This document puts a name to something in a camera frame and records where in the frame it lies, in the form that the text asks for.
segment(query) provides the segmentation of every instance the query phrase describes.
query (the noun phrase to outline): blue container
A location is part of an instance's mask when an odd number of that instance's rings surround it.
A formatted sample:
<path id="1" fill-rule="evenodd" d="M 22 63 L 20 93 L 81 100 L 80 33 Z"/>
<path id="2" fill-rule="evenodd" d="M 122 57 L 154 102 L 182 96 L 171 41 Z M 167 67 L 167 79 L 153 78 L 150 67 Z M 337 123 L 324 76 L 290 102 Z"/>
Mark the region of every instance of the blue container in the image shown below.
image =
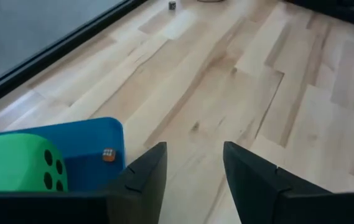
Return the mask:
<path id="1" fill-rule="evenodd" d="M 125 168 L 123 126 L 114 118 L 98 118 L 1 134 L 28 133 L 51 141 L 62 153 L 69 192 L 105 189 Z M 116 160 L 105 162 L 105 148 L 116 151 Z"/>

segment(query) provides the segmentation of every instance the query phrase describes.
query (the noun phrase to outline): black plastic part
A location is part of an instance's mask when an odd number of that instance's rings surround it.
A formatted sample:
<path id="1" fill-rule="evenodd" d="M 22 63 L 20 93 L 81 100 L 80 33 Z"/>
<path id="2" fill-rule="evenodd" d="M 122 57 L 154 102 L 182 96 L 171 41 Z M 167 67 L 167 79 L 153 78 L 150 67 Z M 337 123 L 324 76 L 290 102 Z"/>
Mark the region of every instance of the black plastic part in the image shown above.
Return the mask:
<path id="1" fill-rule="evenodd" d="M 53 64 L 147 0 L 124 0 L 0 76 L 0 98 Z"/>
<path id="2" fill-rule="evenodd" d="M 242 223 L 354 223 L 354 193 L 333 194 L 233 142 L 223 158 Z"/>
<path id="3" fill-rule="evenodd" d="M 354 24 L 354 0 L 286 0 Z"/>
<path id="4" fill-rule="evenodd" d="M 0 192 L 0 223 L 157 223 L 167 174 L 161 142 L 107 188 L 79 192 Z"/>

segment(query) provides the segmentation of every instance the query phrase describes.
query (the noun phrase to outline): orange die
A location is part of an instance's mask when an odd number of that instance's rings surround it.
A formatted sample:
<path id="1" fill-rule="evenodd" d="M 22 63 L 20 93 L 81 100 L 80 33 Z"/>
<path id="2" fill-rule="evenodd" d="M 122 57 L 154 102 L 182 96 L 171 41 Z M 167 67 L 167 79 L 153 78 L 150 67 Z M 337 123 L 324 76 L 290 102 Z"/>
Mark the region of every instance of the orange die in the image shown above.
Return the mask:
<path id="1" fill-rule="evenodd" d="M 102 159 L 106 162 L 113 162 L 116 158 L 116 151 L 106 148 L 103 150 Z"/>

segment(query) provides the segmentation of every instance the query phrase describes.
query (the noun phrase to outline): wood grain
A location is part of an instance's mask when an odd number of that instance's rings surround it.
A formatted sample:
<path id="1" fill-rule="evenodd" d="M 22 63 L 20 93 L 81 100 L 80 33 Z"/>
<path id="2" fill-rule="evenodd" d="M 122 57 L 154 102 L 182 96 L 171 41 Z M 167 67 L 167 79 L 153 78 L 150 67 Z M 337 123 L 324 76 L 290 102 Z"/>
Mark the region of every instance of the wood grain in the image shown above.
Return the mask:
<path id="1" fill-rule="evenodd" d="M 109 36 L 117 41 L 128 38 L 132 33 L 136 32 L 140 26 L 145 24 L 152 16 L 155 16 L 166 6 L 161 0 L 147 1 L 140 7 L 134 9 L 108 28 Z"/>
<path id="2" fill-rule="evenodd" d="M 289 14 L 284 4 L 278 4 L 258 30 L 236 68 L 250 75 L 258 75 L 273 49 L 278 49 L 287 35 Z"/>
<path id="3" fill-rule="evenodd" d="M 168 123 L 167 119 L 179 110 L 200 81 L 203 70 L 225 49 L 230 35 L 233 35 L 242 20 L 240 9 L 227 11 L 172 75 L 126 121 L 127 150 L 137 151 L 137 155 L 142 153 L 143 144 L 151 135 L 162 130 L 162 126 Z"/>
<path id="4" fill-rule="evenodd" d="M 28 112 L 12 122 L 5 130 L 11 131 L 46 125 L 53 117 L 58 116 L 68 108 L 67 105 L 56 100 L 42 100 Z"/>
<path id="5" fill-rule="evenodd" d="M 152 37 L 51 123 L 89 118 L 109 97 L 119 90 L 138 66 L 149 60 L 166 42 L 167 39 L 161 35 Z"/>
<path id="6" fill-rule="evenodd" d="M 78 77 L 78 71 L 98 60 L 98 52 L 114 44 L 114 40 L 107 35 L 101 34 L 98 37 L 96 41 L 89 40 L 79 46 L 56 66 L 44 70 L 45 74 L 41 75 L 30 87 L 43 96 L 53 96 L 53 92 L 59 92 L 59 89 L 67 86 L 70 80 Z"/>
<path id="7" fill-rule="evenodd" d="M 170 70 L 186 57 L 207 31 L 207 24 L 196 22 L 182 36 L 170 40 L 131 75 L 122 89 L 108 99 L 91 117 L 112 116 L 125 122 L 170 75 Z"/>
<path id="8" fill-rule="evenodd" d="M 254 39 L 254 36 L 260 27 L 261 24 L 256 22 L 249 20 L 243 21 L 235 37 L 226 49 L 229 58 L 233 58 L 233 60 L 238 61 L 238 59 L 243 55 L 243 52 L 247 49 L 247 46 Z"/>
<path id="9" fill-rule="evenodd" d="M 178 39 L 190 26 L 195 24 L 197 16 L 195 13 L 184 10 L 177 15 L 160 33 L 168 39 Z"/>
<path id="10" fill-rule="evenodd" d="M 344 43 L 331 101 L 346 108 L 354 107 L 354 42 Z"/>
<path id="11" fill-rule="evenodd" d="M 170 11 L 167 7 L 163 8 L 158 14 L 150 18 L 138 29 L 146 34 L 155 34 L 165 25 L 171 22 L 180 11 Z"/>
<path id="12" fill-rule="evenodd" d="M 269 107 L 260 134 L 282 146 L 286 145 L 292 122 L 306 87 L 307 62 L 315 36 L 304 30 L 302 39 L 294 44 L 296 56 L 289 66 L 283 68 L 284 76 Z"/>
<path id="13" fill-rule="evenodd" d="M 268 67 L 263 68 L 253 85 L 254 88 L 251 90 L 251 98 L 248 103 L 250 106 L 247 106 L 241 119 L 239 119 L 242 127 L 245 128 L 238 139 L 238 144 L 248 149 L 251 147 L 264 122 L 282 78 L 283 73 Z"/>
<path id="14" fill-rule="evenodd" d="M 224 183 L 225 186 L 222 188 L 222 193 L 220 194 L 220 199 L 213 208 L 213 212 L 210 214 L 208 221 L 206 223 L 216 224 L 216 223 L 230 223 L 230 224 L 240 224 L 240 218 L 238 211 L 236 210 L 235 203 L 232 198 L 231 190 Z"/>
<path id="15" fill-rule="evenodd" d="M 268 59 L 268 62 L 272 68 L 286 73 L 290 67 L 291 63 L 295 61 L 297 57 L 300 45 L 307 44 L 307 48 L 311 49 L 313 46 L 313 32 L 306 29 L 308 23 L 312 17 L 312 13 L 309 11 L 298 12 L 290 22 L 290 29 L 285 34 L 285 43 L 282 45 L 280 51 L 275 55 L 275 60 Z"/>
<path id="16" fill-rule="evenodd" d="M 225 68 L 226 63 L 221 60 L 205 71 L 193 95 L 154 141 L 167 141 L 169 156 L 174 158 L 167 170 L 164 206 L 177 209 L 165 210 L 163 223 L 202 223 L 216 218 L 211 210 L 223 197 L 225 184 L 223 141 L 235 141 L 241 134 L 236 121 L 248 106 L 249 87 L 254 82 L 250 76 L 234 73 L 234 62 Z M 199 189 L 206 190 L 198 194 Z M 187 203 L 196 209 L 182 206 Z"/>
<path id="17" fill-rule="evenodd" d="M 250 147 L 250 151 L 279 167 L 284 169 L 288 168 L 288 166 L 286 166 L 287 150 L 262 135 L 257 136 L 253 145 Z"/>
<path id="18" fill-rule="evenodd" d="M 44 98 L 34 91 L 29 91 L 0 111 L 0 131 L 6 129 L 17 118 L 38 105 Z"/>
<path id="19" fill-rule="evenodd" d="M 308 86 L 286 147 L 286 167 L 333 192 L 354 191 L 348 151 L 342 145 L 349 112 L 330 103 L 328 96 Z"/>
<path id="20" fill-rule="evenodd" d="M 68 105 L 74 104 L 112 69 L 144 44 L 147 39 L 146 34 L 137 31 L 129 38 L 107 46 L 97 53 L 95 61 L 76 71 L 75 77 L 71 78 L 67 84 L 63 84 L 62 88 L 52 89 L 49 94 L 58 101 Z"/>

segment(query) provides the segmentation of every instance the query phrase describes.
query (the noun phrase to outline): gray wall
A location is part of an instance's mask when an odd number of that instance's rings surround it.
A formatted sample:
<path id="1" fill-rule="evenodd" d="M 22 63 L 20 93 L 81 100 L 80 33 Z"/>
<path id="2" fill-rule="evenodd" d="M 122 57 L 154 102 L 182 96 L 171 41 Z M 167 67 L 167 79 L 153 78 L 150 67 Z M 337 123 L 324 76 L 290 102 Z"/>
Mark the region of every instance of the gray wall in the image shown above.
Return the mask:
<path id="1" fill-rule="evenodd" d="M 0 0 L 0 75 L 121 0 Z"/>

